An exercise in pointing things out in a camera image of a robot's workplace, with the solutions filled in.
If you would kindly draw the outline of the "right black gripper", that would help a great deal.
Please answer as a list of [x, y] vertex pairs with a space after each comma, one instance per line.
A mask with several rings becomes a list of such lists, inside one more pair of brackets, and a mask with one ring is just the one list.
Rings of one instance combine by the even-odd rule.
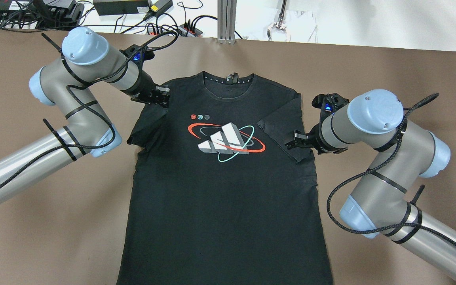
[[318, 153], [325, 153], [324, 141], [320, 138], [320, 125], [315, 125], [308, 133], [293, 131], [293, 139], [285, 144], [288, 150], [292, 148], [315, 148]]

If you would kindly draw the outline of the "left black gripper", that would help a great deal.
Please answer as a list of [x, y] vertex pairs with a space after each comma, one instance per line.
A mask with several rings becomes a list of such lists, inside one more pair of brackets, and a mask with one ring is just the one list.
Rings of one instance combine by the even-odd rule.
[[140, 75], [134, 87], [132, 101], [169, 107], [170, 88], [167, 85], [159, 86], [149, 76]]

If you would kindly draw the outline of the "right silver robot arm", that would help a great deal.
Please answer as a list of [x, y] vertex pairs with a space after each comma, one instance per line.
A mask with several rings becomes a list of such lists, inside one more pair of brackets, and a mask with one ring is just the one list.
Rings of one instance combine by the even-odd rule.
[[423, 212], [404, 195], [418, 177], [434, 177], [450, 161], [450, 148], [434, 133], [410, 121], [410, 114], [438, 93], [404, 108], [395, 94], [374, 89], [352, 100], [337, 93], [312, 102], [321, 110], [310, 132], [295, 131], [287, 148], [314, 148], [339, 154], [363, 142], [377, 152], [370, 166], [332, 190], [329, 218], [344, 231], [373, 239], [378, 234], [442, 270], [456, 280], [456, 231]]

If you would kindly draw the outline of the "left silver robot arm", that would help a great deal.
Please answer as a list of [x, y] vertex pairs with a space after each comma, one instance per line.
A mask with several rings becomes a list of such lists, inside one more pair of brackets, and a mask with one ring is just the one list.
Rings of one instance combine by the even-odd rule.
[[82, 157], [122, 138], [90, 87], [105, 83], [132, 102], [162, 88], [143, 70], [156, 38], [125, 49], [87, 27], [56, 35], [0, 34], [0, 205]]

